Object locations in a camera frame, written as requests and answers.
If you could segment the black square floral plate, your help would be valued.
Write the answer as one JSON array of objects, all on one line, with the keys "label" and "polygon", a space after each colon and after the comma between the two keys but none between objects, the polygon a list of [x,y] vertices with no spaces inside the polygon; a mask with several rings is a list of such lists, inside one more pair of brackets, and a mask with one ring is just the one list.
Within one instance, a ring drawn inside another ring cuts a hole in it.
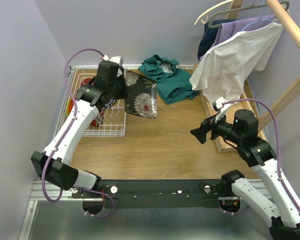
[{"label": "black square floral plate", "polygon": [[157,118],[157,83],[128,70],[125,74],[125,112],[147,119]]}]

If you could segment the red floral round plate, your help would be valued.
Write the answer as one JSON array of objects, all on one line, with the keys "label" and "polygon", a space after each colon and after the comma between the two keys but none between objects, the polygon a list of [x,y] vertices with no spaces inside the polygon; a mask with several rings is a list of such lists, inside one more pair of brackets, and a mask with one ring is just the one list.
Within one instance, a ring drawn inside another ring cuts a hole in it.
[{"label": "red floral round plate", "polygon": [[90,126],[99,127],[102,124],[103,120],[104,120],[104,113],[103,110],[101,110],[101,112],[98,113],[98,115],[92,120]]}]

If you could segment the orange round plate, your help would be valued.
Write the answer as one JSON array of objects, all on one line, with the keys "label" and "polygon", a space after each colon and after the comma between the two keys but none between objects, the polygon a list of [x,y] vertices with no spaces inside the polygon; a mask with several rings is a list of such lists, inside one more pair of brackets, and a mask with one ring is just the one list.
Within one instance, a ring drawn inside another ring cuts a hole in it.
[{"label": "orange round plate", "polygon": [[74,102],[71,98],[69,98],[66,105],[66,116],[70,115],[73,107],[74,107]]}]

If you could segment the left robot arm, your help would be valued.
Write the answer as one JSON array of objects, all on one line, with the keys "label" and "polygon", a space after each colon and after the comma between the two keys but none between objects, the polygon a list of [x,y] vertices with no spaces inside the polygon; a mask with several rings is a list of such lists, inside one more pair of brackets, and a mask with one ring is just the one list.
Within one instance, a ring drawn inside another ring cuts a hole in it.
[{"label": "left robot arm", "polygon": [[75,105],[60,131],[42,152],[31,156],[33,166],[42,179],[62,190],[81,188],[89,197],[101,190],[101,177],[70,166],[74,150],[89,124],[111,99],[125,97],[123,59],[115,56],[100,62],[97,75],[76,92]]}]

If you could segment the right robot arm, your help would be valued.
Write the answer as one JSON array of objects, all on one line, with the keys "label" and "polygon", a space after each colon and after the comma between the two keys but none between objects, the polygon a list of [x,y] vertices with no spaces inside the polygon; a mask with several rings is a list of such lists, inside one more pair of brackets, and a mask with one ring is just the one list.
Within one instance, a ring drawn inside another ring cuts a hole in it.
[{"label": "right robot arm", "polygon": [[220,191],[226,195],[242,198],[269,227],[275,240],[300,240],[300,199],[278,169],[278,156],[270,144],[258,136],[258,119],[247,109],[239,109],[234,114],[233,123],[216,115],[205,119],[199,128],[190,132],[201,144],[206,142],[206,134],[211,138],[222,137],[236,144],[239,156],[253,169],[270,195],[266,198],[254,189],[244,175],[233,170],[221,177]]}]

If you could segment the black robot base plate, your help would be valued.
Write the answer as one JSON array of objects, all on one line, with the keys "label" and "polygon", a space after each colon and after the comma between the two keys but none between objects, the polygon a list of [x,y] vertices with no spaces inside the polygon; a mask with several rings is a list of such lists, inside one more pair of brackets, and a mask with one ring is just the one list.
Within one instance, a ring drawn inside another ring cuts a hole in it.
[{"label": "black robot base plate", "polygon": [[102,190],[116,209],[218,208],[222,201],[238,199],[220,179],[103,180]]}]

